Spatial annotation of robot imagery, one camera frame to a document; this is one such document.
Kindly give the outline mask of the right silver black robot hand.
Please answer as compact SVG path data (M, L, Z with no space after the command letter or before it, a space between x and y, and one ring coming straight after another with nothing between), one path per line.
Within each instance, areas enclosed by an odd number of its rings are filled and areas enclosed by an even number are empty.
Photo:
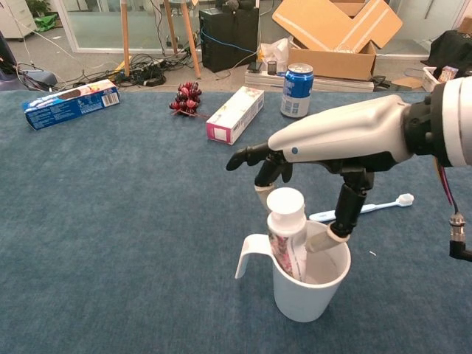
M331 108L312 114L277 131L259 145L238 150L228 171L247 163L263 166L254 180L259 187L278 177L289 181L293 165L315 163L339 174L344 183L336 206L336 219L326 230L307 237L309 253L331 249L349 240L372 189L374 174L409 159L403 117L411 106L398 95Z

